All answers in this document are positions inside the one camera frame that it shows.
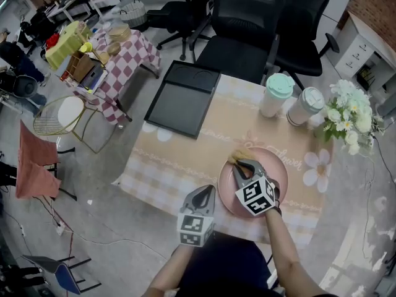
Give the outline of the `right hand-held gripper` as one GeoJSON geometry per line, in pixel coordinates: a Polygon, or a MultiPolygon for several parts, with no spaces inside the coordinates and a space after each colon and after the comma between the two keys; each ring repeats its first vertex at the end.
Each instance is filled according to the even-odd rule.
{"type": "Polygon", "coordinates": [[[239,190],[235,192],[241,205],[252,215],[258,216],[275,206],[276,184],[263,177],[266,171],[257,160],[241,159],[233,165],[232,172],[239,190]]]}

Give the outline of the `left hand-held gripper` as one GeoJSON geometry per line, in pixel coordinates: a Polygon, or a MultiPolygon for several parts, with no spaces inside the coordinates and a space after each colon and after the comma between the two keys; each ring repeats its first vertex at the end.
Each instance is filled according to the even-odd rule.
{"type": "Polygon", "coordinates": [[[177,217],[180,244],[203,247],[207,242],[214,228],[215,196],[216,189],[211,184],[201,186],[186,196],[177,217]]]}

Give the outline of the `yellow sponge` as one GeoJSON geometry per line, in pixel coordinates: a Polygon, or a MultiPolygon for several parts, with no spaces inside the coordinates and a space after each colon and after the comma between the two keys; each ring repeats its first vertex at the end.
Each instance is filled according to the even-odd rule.
{"type": "Polygon", "coordinates": [[[251,153],[248,148],[237,148],[232,151],[232,153],[228,156],[227,162],[232,165],[237,164],[238,160],[255,160],[255,156],[251,153]]]}

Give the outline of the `pink big plate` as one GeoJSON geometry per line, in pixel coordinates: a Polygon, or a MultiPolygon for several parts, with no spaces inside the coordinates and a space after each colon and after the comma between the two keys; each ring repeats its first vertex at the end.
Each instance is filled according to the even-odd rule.
{"type": "MultiPolygon", "coordinates": [[[[267,150],[266,148],[251,147],[248,149],[255,156],[255,160],[257,160],[266,171],[266,175],[263,177],[267,178],[269,181],[277,181],[279,183],[279,201],[281,202],[285,198],[288,188],[288,173],[281,159],[279,159],[276,154],[270,150],[267,150]]],[[[220,172],[218,191],[221,201],[232,214],[239,218],[262,218],[264,213],[254,217],[239,202],[235,194],[235,192],[239,189],[236,185],[232,168],[233,165],[226,161],[220,172]]],[[[251,175],[247,169],[243,168],[243,171],[247,176],[251,175]]]]}

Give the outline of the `person's right forearm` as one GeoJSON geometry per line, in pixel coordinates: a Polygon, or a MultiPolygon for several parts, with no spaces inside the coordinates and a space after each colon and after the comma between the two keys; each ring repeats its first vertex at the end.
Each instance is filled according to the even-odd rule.
{"type": "Polygon", "coordinates": [[[296,246],[277,209],[265,212],[273,261],[280,285],[287,297],[315,297],[325,294],[300,263],[296,246]]]}

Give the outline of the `person's right hand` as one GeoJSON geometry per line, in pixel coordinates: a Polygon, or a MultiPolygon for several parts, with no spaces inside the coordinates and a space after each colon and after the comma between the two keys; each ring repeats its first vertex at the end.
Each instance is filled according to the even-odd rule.
{"type": "Polygon", "coordinates": [[[282,211],[281,211],[281,209],[280,209],[280,201],[279,201],[279,198],[280,198],[280,186],[279,186],[279,183],[277,182],[277,181],[273,181],[272,182],[272,186],[273,186],[273,189],[274,189],[274,199],[275,199],[275,206],[274,206],[274,209],[280,214],[280,215],[282,215],[282,211]]]}

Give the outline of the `person's navy shorts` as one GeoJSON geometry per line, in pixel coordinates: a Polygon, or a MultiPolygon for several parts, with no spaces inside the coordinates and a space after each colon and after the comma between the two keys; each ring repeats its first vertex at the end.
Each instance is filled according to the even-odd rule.
{"type": "Polygon", "coordinates": [[[263,293],[268,290],[267,261],[252,242],[216,232],[195,248],[178,285],[181,296],[201,293],[263,293]]]}

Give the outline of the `cup with mint lid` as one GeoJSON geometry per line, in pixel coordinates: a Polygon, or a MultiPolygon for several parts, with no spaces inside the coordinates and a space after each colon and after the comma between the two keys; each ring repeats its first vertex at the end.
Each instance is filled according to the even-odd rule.
{"type": "Polygon", "coordinates": [[[274,117],[284,102],[293,94],[295,81],[292,77],[272,74],[265,82],[264,94],[260,102],[260,112],[266,118],[274,117]]]}

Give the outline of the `cup with grey lid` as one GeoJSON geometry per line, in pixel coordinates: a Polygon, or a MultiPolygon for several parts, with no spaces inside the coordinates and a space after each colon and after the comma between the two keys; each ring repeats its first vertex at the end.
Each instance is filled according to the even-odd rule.
{"type": "Polygon", "coordinates": [[[287,111],[286,118],[291,125],[300,126],[319,113],[324,105],[323,94],[314,87],[307,87],[287,111]]]}

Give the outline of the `white flower bouquet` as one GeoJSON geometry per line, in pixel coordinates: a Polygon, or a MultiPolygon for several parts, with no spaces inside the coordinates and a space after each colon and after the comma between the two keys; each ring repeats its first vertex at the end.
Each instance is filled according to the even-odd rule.
{"type": "Polygon", "coordinates": [[[332,96],[321,111],[324,121],[315,128],[315,137],[325,142],[342,140],[350,155],[371,153],[375,136],[384,133],[384,120],[373,111],[370,96],[345,79],[331,84],[330,92],[332,96]]]}

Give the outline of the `black mesh office chair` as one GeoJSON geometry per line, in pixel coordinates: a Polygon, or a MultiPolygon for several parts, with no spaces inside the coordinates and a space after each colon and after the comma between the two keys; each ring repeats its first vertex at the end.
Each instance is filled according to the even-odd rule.
{"type": "Polygon", "coordinates": [[[189,49],[207,25],[215,35],[194,64],[221,74],[265,85],[274,73],[280,44],[277,23],[285,0],[214,0],[212,15],[189,38],[189,49]]]}

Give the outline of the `black router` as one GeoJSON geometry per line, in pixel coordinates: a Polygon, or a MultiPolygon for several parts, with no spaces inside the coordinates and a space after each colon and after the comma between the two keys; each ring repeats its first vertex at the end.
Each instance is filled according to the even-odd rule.
{"type": "Polygon", "coordinates": [[[362,86],[366,91],[369,90],[372,83],[375,81],[375,76],[370,67],[364,65],[356,75],[357,82],[362,86]]]}

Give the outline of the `blue chair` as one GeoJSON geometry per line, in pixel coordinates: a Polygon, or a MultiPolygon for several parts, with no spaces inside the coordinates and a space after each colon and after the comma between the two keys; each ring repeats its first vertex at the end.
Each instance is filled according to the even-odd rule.
{"type": "Polygon", "coordinates": [[[22,255],[22,258],[29,261],[33,265],[42,268],[44,271],[53,274],[56,277],[58,284],[61,288],[76,295],[81,295],[82,293],[96,289],[102,285],[102,283],[98,282],[90,287],[81,289],[79,287],[79,284],[83,283],[85,279],[76,280],[72,273],[72,269],[87,264],[92,260],[91,258],[85,259],[74,265],[66,264],[66,261],[74,259],[75,258],[74,256],[70,256],[61,260],[55,260],[45,256],[29,256],[29,255],[22,255]]]}

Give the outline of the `grey woven basket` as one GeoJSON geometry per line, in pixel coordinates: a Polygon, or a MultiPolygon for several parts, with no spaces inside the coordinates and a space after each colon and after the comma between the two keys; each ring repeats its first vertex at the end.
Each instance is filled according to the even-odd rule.
{"type": "Polygon", "coordinates": [[[120,4],[119,16],[130,28],[141,27],[147,23],[147,11],[141,0],[133,0],[120,4]]]}

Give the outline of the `yellow-green tablecloth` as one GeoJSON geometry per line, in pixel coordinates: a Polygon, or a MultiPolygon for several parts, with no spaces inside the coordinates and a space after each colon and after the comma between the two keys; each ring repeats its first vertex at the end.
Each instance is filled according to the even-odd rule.
{"type": "Polygon", "coordinates": [[[83,21],[74,21],[61,32],[57,43],[46,50],[45,58],[50,68],[55,71],[66,56],[73,54],[92,36],[91,30],[83,21]]]}

